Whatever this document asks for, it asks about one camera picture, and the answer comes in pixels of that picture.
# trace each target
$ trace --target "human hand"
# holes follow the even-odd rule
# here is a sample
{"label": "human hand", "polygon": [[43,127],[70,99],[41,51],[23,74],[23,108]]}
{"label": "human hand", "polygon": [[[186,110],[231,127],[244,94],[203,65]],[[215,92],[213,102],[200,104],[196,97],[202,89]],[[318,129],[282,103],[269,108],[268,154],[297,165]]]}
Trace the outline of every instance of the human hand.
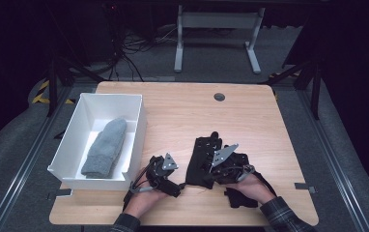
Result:
{"label": "human hand", "polygon": [[[149,182],[146,179],[146,173],[138,181],[140,184],[139,188],[149,187]],[[159,191],[157,189],[152,189],[149,191],[142,191],[135,193],[128,202],[127,207],[124,210],[125,214],[132,215],[136,218],[140,218],[143,214],[148,212],[154,205],[161,199],[164,199],[168,194]]]}
{"label": "human hand", "polygon": [[226,188],[238,190],[246,197],[254,199],[262,205],[275,198],[274,194],[253,174],[248,174],[244,180],[238,183],[227,184]]}

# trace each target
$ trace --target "black cable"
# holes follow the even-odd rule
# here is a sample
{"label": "black cable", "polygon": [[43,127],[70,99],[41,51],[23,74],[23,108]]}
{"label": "black cable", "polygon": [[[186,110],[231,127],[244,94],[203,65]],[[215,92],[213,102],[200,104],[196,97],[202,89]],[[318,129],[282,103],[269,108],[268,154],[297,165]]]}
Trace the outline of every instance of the black cable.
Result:
{"label": "black cable", "polygon": [[117,79],[118,79],[118,81],[119,81],[119,74],[118,74],[118,72],[116,72],[116,66],[114,67],[114,69],[115,69],[116,78],[117,78]]}
{"label": "black cable", "polygon": [[[164,36],[158,38],[158,39],[154,39],[152,42],[148,42],[144,39],[142,40],[137,40],[134,41],[133,39],[130,39],[129,43],[124,43],[123,48],[129,51],[133,51],[127,54],[134,54],[138,51],[141,52],[146,52],[150,49],[152,49],[153,47],[160,45],[160,44],[164,44],[166,42],[168,42],[169,40],[172,40],[172,32],[176,31],[177,27],[175,27],[174,29],[170,30],[168,33],[166,33]],[[137,48],[130,48],[128,47],[129,45],[134,45],[134,44],[138,44],[139,47]]]}
{"label": "black cable", "polygon": [[136,69],[137,74],[139,75],[140,80],[142,80],[142,82],[145,82],[143,80],[142,75],[140,74],[139,70],[137,69],[136,65],[126,55],[124,55],[124,57],[128,60],[128,63],[131,63],[134,66],[134,68]]}
{"label": "black cable", "polygon": [[148,179],[146,179],[146,180],[144,180],[143,182],[141,182],[141,183],[139,183],[137,186],[138,187],[140,187],[143,183],[145,183],[145,182],[149,182],[149,180]]}
{"label": "black cable", "polygon": [[64,65],[67,65],[67,67],[73,67],[74,69],[78,70],[80,73],[83,73],[84,75],[91,77],[97,83],[100,83],[100,82],[106,80],[106,79],[102,78],[101,76],[85,69],[84,67],[76,65],[73,61],[68,60],[66,58],[59,57],[58,61],[61,61]]}
{"label": "black cable", "polygon": [[112,74],[113,74],[113,67],[112,67],[112,69],[110,70],[110,75],[108,76],[108,80],[110,80],[110,77],[112,77]]}
{"label": "black cable", "polygon": [[123,58],[123,59],[124,59],[124,61],[126,61],[126,62],[128,63],[128,67],[129,67],[130,72],[131,72],[132,81],[134,81],[134,80],[133,80],[133,69],[132,69],[132,67],[130,66],[130,62],[129,62],[128,60],[126,60],[125,58]]}
{"label": "black cable", "polygon": [[[100,68],[98,70],[91,71],[91,72],[92,73],[95,73],[95,74],[106,73],[107,71],[109,71],[110,69],[112,69],[114,66],[116,66],[116,62],[112,61],[112,63],[108,64],[108,66],[106,66],[104,68]],[[81,72],[73,72],[73,71],[71,71],[71,73],[75,77],[86,76],[84,73],[81,73]]]}
{"label": "black cable", "polygon": [[143,184],[143,182],[140,185],[137,185],[137,183],[139,182],[140,178],[142,178],[142,176],[149,170],[149,168],[156,162],[156,159],[153,159],[152,161],[149,162],[149,164],[143,168],[142,172],[137,176],[136,180],[132,183],[132,188],[136,189],[137,187],[139,187],[140,185]]}

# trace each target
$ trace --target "metal stand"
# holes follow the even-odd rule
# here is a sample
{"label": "metal stand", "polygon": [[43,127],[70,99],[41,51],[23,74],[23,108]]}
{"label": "metal stand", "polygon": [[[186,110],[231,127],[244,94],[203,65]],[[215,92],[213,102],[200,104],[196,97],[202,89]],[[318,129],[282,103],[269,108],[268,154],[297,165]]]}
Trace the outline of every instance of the metal stand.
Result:
{"label": "metal stand", "polygon": [[175,72],[182,71],[182,62],[184,55],[183,29],[187,28],[238,28],[252,29],[251,40],[245,43],[245,49],[250,59],[253,72],[261,72],[256,54],[254,53],[254,44],[260,30],[260,25],[264,16],[264,8],[258,13],[231,14],[231,13],[194,13],[183,12],[182,5],[178,11],[178,45],[176,48]]}
{"label": "metal stand", "polygon": [[294,83],[294,87],[297,90],[305,90],[311,80],[313,80],[312,96],[311,96],[311,111],[316,120],[318,117],[318,101],[320,96],[321,87],[321,62],[320,61],[307,61],[302,64],[296,65],[281,74],[273,74],[273,78],[260,82],[258,84],[267,84],[269,86],[277,83],[278,81],[301,71],[298,75],[298,79]]}

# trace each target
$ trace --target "black strap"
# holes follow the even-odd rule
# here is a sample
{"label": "black strap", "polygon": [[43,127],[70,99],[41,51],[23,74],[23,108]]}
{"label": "black strap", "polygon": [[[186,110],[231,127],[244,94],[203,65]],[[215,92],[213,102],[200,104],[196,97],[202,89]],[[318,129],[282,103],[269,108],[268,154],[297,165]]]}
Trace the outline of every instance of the black strap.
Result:
{"label": "black strap", "polygon": [[[270,183],[266,181],[266,179],[264,179],[261,173],[256,171],[253,172],[253,175],[255,175],[269,189],[272,194],[274,194],[275,196],[277,195],[274,191],[274,188],[272,188]],[[224,191],[224,195],[227,195],[229,197],[231,208],[238,208],[240,206],[244,206],[247,208],[258,207],[258,202],[256,200],[246,197],[244,194],[234,188],[226,188],[226,191]]]}
{"label": "black strap", "polygon": [[54,139],[62,139],[64,137],[65,130],[54,136]]}
{"label": "black strap", "polygon": [[124,197],[124,208],[122,209],[122,211],[125,210],[132,196],[133,196],[133,192],[128,190],[127,194]]}

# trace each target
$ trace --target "plaid sleeve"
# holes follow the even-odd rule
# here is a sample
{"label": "plaid sleeve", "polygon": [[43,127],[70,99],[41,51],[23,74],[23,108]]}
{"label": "plaid sleeve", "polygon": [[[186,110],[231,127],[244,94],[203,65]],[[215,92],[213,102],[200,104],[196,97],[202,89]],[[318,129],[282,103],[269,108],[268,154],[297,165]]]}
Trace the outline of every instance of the plaid sleeve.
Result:
{"label": "plaid sleeve", "polygon": [[140,220],[128,214],[120,214],[110,232],[135,232],[140,226]]}
{"label": "plaid sleeve", "polygon": [[282,197],[276,197],[260,207],[271,227],[277,232],[313,232],[314,227],[304,222],[290,209]]}

